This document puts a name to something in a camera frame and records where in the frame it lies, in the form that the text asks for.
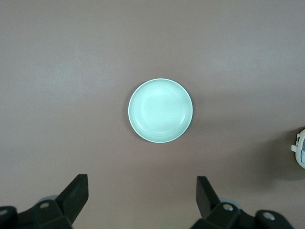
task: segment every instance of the ceramic dish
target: ceramic dish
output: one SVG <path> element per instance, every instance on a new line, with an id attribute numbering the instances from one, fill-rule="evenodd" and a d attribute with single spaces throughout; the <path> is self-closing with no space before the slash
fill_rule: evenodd
<path id="1" fill-rule="evenodd" d="M 142 138 L 170 142 L 191 123 L 193 105 L 188 92 L 169 79 L 153 79 L 133 93 L 128 106 L 129 121 Z"/>

